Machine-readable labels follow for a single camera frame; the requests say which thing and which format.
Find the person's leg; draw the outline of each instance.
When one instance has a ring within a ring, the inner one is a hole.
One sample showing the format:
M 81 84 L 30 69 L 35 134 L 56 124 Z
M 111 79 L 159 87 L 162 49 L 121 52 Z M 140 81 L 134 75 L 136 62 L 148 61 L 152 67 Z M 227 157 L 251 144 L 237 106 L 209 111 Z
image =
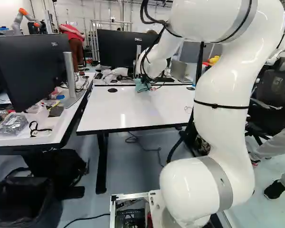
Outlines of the person's leg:
M 285 154 L 285 129 L 250 153 L 252 161 Z
M 264 195 L 270 200 L 275 200 L 279 198 L 284 191 L 285 191 L 285 173 L 282 175 L 281 179 L 275 180 L 271 185 L 269 185 L 264 190 Z
M 82 48 L 82 42 L 77 40 L 77 61 L 78 61 L 78 70 L 80 75 L 85 75 L 84 70 L 84 53 Z
M 71 51 L 72 51 L 74 72 L 78 72 L 78 60 L 77 60 L 78 44 L 77 44 L 76 40 L 78 40 L 78 39 L 73 38 L 73 39 L 69 40 Z

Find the white desk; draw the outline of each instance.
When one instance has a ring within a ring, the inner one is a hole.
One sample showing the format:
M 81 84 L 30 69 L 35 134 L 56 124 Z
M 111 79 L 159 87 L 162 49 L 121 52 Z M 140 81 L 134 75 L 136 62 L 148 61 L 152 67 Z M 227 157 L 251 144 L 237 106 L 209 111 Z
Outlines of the white desk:
M 163 86 L 136 93 L 134 86 L 95 86 L 77 128 L 77 135 L 97 134 L 99 158 L 96 194 L 106 192 L 109 133 L 186 126 L 195 91 L 186 85 Z
M 79 79 L 77 87 L 83 84 L 85 79 Z M 68 89 L 61 89 L 61 94 L 68 97 Z M 0 154 L 17 154 L 14 149 L 24 150 L 32 149 L 34 146 L 56 147 L 63 141 L 66 133 L 70 133 L 69 129 L 75 115 L 79 113 L 79 108 L 84 106 L 83 100 L 87 103 L 86 94 L 83 95 L 70 108 L 64 109 L 60 117 L 49 117 L 44 122 L 39 123 L 38 128 L 51 128 L 53 131 L 48 136 L 30 137 L 30 129 L 27 125 L 17 136 L 0 135 Z

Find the office chair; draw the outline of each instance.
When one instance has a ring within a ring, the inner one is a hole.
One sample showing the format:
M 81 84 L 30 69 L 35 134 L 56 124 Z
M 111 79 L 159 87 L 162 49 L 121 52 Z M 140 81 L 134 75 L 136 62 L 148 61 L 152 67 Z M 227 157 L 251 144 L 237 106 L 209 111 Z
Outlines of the office chair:
M 250 98 L 245 136 L 253 136 L 259 145 L 285 128 L 285 58 L 260 77 Z

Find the dell monitor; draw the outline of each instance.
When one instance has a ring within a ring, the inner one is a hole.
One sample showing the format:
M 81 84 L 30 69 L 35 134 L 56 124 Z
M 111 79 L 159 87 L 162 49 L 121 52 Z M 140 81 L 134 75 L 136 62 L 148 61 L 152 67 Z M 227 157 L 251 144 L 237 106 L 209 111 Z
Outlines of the dell monitor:
M 100 64 L 109 67 L 133 67 L 137 45 L 142 51 L 151 46 L 158 35 L 98 29 Z
M 16 112 L 22 112 L 66 81 L 65 34 L 0 37 L 0 79 Z

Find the desk surface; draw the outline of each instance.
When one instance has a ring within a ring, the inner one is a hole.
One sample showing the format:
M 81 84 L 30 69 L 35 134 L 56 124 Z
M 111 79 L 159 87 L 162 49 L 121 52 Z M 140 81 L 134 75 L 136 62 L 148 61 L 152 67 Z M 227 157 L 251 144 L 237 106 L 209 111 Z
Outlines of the desk surface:
M 76 83 L 77 87 L 80 87 L 80 85 L 84 81 L 85 79 L 79 79 L 79 81 Z M 61 94 L 64 94 L 67 98 L 68 89 L 61 89 L 61 91 L 62 91 Z M 42 128 L 53 129 L 50 135 L 31 138 L 30 129 L 29 126 L 27 125 L 17 136 L 0 135 L 0 147 L 60 143 L 83 98 L 84 95 L 70 108 L 64 109 L 60 117 L 48 117 L 44 122 L 39 123 L 38 128 L 40 129 Z
M 156 91 L 136 93 L 134 86 L 96 86 L 77 128 L 78 135 L 124 132 L 186 125 L 195 91 L 185 85 L 163 86 Z

